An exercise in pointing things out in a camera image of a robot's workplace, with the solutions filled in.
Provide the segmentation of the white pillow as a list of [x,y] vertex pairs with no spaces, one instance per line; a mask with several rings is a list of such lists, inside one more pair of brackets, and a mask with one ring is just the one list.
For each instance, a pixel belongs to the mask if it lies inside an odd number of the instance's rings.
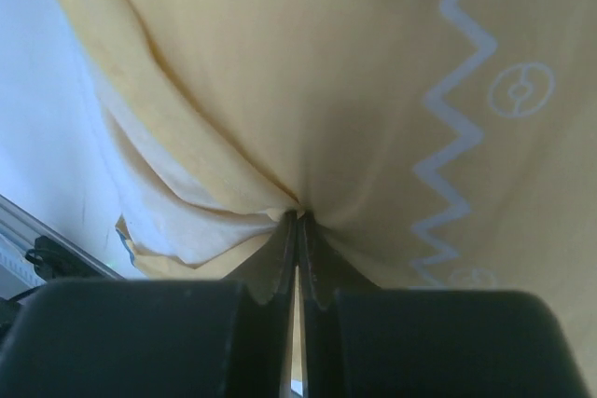
[[254,254],[276,227],[178,198],[105,110],[95,129],[120,199],[115,224],[132,264],[151,279],[218,279]]

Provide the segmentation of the aluminium mounting rail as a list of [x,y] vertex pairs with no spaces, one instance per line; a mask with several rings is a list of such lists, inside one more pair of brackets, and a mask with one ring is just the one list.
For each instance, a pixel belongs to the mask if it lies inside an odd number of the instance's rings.
[[120,277],[5,197],[1,198],[1,267],[29,287],[54,279]]

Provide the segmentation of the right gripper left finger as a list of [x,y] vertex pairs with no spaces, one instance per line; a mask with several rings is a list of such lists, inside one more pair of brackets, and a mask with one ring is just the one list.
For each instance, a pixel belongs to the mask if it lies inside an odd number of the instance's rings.
[[216,281],[54,281],[1,346],[5,397],[287,397],[297,217]]

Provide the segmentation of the blue yellow pikachu pillowcase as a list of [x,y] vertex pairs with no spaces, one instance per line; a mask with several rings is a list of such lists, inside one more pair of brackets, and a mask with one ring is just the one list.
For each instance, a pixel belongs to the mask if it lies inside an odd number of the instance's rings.
[[596,0],[59,0],[181,200],[375,281],[596,289]]

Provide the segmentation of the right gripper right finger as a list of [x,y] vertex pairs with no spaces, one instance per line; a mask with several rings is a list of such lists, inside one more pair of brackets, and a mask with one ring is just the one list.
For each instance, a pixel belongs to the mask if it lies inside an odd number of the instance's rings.
[[586,397],[562,328],[520,291],[382,289],[298,220],[308,397]]

